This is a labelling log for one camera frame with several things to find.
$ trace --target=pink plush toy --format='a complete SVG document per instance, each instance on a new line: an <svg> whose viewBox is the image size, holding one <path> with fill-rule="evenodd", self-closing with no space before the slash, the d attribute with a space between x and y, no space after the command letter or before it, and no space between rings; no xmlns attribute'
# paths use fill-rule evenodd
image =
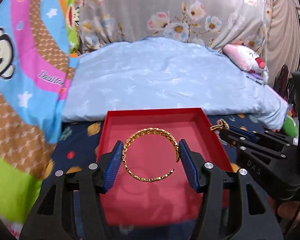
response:
<svg viewBox="0 0 300 240"><path fill-rule="evenodd" d="M259 54L243 45L227 44L222 48L233 63L241 70L261 74L263 84L267 84L269 79L269 70L266 63L260 58Z"/></svg>

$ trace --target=gray floral fabric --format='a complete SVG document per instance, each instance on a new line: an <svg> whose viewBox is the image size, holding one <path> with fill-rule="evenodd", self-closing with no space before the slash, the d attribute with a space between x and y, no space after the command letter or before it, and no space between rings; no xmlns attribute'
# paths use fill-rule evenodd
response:
<svg viewBox="0 0 300 240"><path fill-rule="evenodd" d="M220 50L242 41L260 53L272 0L80 0L83 51L163 36Z"/></svg>

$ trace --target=gold bracelet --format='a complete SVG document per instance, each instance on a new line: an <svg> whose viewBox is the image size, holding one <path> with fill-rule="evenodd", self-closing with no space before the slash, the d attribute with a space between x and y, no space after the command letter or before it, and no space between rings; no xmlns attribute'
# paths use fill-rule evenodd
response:
<svg viewBox="0 0 300 240"><path fill-rule="evenodd" d="M142 181L142 182L154 182L154 181L159 181L159 180L165 179L166 177L170 176L174 172L174 169L172 169L171 171L169 171L167 174L165 174L163 176L160 176L157 178L146 179L146 178L141 178L141 177L133 174L132 171L127 166L126 152L129 148L129 146L135 139L139 138L142 135L146 135L146 134L159 134L159 135L167 138L172 143L172 145L176 151L176 162L178 162L180 160L179 146L178 146L176 139L171 135L171 133L169 133L163 129L159 129L159 128L146 128L146 129L142 129L142 130L137 131L136 133L132 134L129 137L129 139L126 141L125 145L123 146L123 150L122 150L123 166L125 167L127 172L130 174L130 176L132 176L133 178L135 178L139 181Z"/></svg>
<svg viewBox="0 0 300 240"><path fill-rule="evenodd" d="M211 126L210 127L210 132L216 131L216 130L221 130L221 129L227 129L227 130L229 130L228 123L225 120L223 120L223 119L219 120L219 124Z"/></svg>

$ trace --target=red box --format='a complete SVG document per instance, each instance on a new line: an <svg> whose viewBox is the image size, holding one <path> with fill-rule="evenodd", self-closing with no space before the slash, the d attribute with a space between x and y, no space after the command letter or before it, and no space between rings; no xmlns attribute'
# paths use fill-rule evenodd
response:
<svg viewBox="0 0 300 240"><path fill-rule="evenodd" d="M177 142L185 139L189 148L219 168L232 171L229 158L201 108L109 111L106 115L98 157L111 152L116 141L123 143L144 128L170 132ZM126 160L133 173L153 178L175 172L158 182L140 182L120 166L113 188L101 196L107 222L111 225L159 226L196 219L202 201L189 185L181 161L167 138L149 134L129 147Z"/></svg>

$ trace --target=black cable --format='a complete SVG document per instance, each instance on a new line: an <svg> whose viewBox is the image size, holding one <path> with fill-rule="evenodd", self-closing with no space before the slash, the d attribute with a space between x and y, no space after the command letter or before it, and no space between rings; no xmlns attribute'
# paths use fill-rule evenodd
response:
<svg viewBox="0 0 300 240"><path fill-rule="evenodd" d="M300 203L298 205L298 208L297 208L292 220L289 222L288 226L286 227L286 230L283 233L283 236L285 236L289 232L289 230L291 229L293 223L296 221L296 218L298 217L299 213L300 213Z"/></svg>

